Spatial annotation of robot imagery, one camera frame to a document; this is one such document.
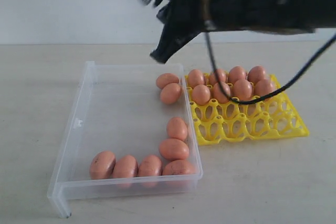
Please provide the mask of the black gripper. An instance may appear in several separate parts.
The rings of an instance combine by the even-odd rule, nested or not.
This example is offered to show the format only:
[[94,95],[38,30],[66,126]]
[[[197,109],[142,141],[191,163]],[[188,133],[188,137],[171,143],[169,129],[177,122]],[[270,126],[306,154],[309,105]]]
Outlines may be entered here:
[[202,30],[201,0],[169,0],[157,13],[163,29],[156,49],[150,57],[156,62],[167,61]]

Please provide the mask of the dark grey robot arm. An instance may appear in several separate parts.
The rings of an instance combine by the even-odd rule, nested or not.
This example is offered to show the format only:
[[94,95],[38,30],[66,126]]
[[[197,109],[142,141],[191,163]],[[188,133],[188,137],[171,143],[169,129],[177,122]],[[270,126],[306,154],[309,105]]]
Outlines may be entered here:
[[335,0],[169,0],[158,19],[164,28],[151,57],[166,63],[206,31],[296,35],[333,28]]

